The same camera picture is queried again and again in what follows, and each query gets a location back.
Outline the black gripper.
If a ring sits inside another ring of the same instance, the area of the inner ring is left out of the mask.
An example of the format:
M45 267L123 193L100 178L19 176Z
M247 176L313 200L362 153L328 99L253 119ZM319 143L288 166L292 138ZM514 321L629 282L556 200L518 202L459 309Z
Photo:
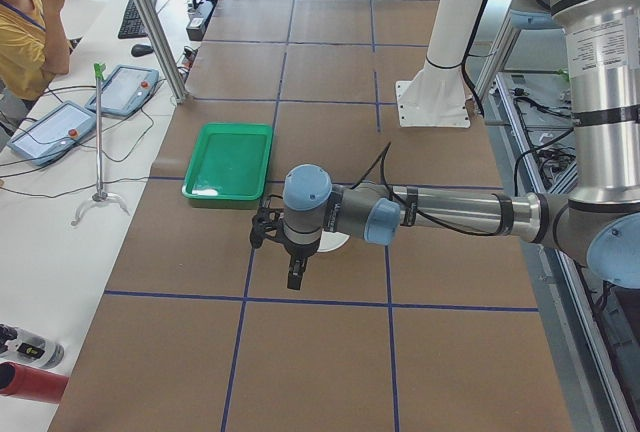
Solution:
M301 233L292 229L284 229L282 235L285 250L290 256L287 288L300 290L306 270L304 261L317 252L317 231Z

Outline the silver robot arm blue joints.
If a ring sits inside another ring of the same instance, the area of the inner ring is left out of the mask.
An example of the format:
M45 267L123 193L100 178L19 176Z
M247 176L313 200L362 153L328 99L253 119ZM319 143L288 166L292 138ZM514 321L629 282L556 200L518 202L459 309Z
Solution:
M567 44L571 104L639 108L639 0L513 0L516 20L560 26ZM539 243L543 203L526 194L449 190L361 182L334 184L321 167L303 164L286 176L282 232L340 232L388 245L397 229L443 227L476 236L514 235Z

